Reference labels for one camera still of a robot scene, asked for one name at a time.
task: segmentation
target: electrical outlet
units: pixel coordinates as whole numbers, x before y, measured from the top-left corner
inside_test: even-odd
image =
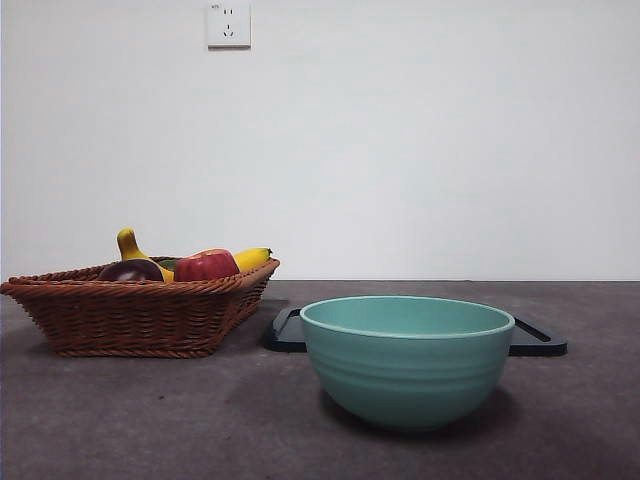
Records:
[[[251,47],[251,5],[239,1],[223,1],[209,5],[207,15],[207,47]]]

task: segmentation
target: teal bowl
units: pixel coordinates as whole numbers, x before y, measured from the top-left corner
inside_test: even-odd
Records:
[[[485,401],[515,325],[486,305],[409,296],[335,298],[300,316],[313,369],[336,403],[367,422],[418,431]]]

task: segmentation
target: countertop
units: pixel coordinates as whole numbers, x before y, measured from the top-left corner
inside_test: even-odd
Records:
[[[568,339],[509,357],[468,417],[428,434],[371,427],[322,390],[305,353],[266,350],[278,312],[361,294],[490,304]],[[62,358],[2,300],[5,480],[640,478],[640,282],[272,280],[200,359]]]

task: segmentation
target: wicker basket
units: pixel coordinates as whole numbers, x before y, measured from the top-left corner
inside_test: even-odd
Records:
[[[22,305],[61,356],[204,357],[256,310],[280,262],[212,281],[96,280],[108,265],[12,277],[0,293]]]

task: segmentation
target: red apple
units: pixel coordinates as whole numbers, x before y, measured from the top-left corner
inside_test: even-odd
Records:
[[[214,248],[178,260],[174,280],[176,282],[215,280],[239,272],[240,269],[229,250]]]

